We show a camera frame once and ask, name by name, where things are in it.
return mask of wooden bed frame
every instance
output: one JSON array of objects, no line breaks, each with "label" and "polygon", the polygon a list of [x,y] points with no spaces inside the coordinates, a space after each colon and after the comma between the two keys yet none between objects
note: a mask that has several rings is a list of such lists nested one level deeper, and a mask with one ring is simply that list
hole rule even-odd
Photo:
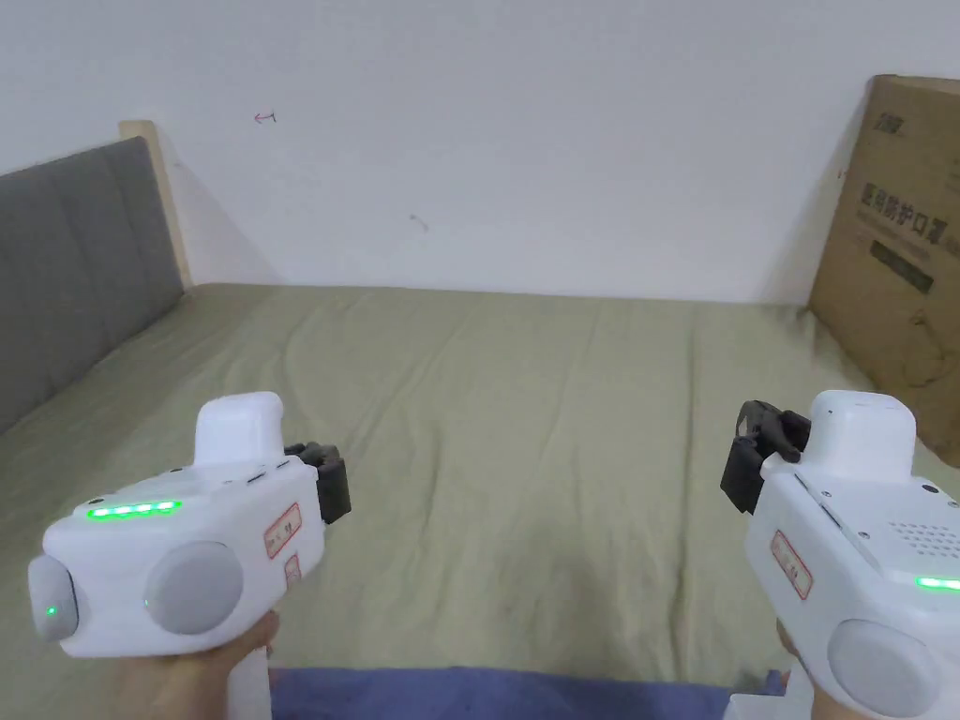
[{"label": "wooden bed frame", "polygon": [[118,127],[121,140],[142,137],[147,141],[150,161],[154,166],[156,185],[160,191],[160,201],[163,203],[163,214],[166,215],[167,227],[170,230],[170,242],[173,245],[174,257],[177,259],[177,268],[180,270],[180,280],[183,282],[183,290],[189,290],[193,287],[193,280],[190,277],[190,266],[187,263],[186,248],[183,245],[183,233],[180,231],[180,220],[177,217],[177,207],[174,204],[170,177],[167,175],[166,165],[163,163],[160,135],[156,130],[156,125],[151,120],[122,120]]}]

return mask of bed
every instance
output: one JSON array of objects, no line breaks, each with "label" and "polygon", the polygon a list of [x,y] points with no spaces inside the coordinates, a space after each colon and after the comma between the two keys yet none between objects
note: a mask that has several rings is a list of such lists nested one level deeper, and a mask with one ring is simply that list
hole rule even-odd
[{"label": "bed", "polygon": [[[135,317],[116,332],[99,327],[108,341],[79,365],[77,341],[45,345],[86,363],[80,370],[52,379],[35,372],[49,357],[14,364],[5,352],[18,405],[8,402],[0,436],[0,716],[103,716],[112,665],[35,639],[27,562],[76,504],[188,461],[206,400],[251,390],[284,399],[291,442],[340,446],[354,508],[330,529],[318,571],[283,600],[276,664],[722,686],[759,684],[783,666],[775,618],[743,557],[746,520],[719,479],[743,400],[805,411],[825,388],[868,387],[807,311],[190,287],[156,138],[125,142],[96,151],[135,147],[139,157],[126,176],[109,166],[120,204],[103,212],[123,214],[128,235],[146,242],[135,262],[154,273],[153,289],[139,300],[126,283],[110,290],[128,293],[117,304],[135,305],[125,308]],[[48,171],[0,182],[4,223],[13,190]],[[81,275],[115,270],[111,253],[88,252],[98,222],[72,239],[84,250]],[[0,238],[6,272],[55,295],[49,268],[11,262],[12,238]],[[40,306],[61,312],[55,305]],[[62,322],[14,315],[5,313],[8,348],[29,343],[21,335],[36,324]],[[13,391],[33,375],[39,390]],[[957,471],[922,447],[916,471],[960,492]]]}]

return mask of gun handle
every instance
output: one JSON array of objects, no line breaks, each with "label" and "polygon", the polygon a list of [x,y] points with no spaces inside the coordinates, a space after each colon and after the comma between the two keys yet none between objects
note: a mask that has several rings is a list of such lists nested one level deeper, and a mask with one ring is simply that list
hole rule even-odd
[{"label": "gun handle", "polygon": [[227,683],[227,720],[271,720],[267,649],[254,650],[233,668]]}]

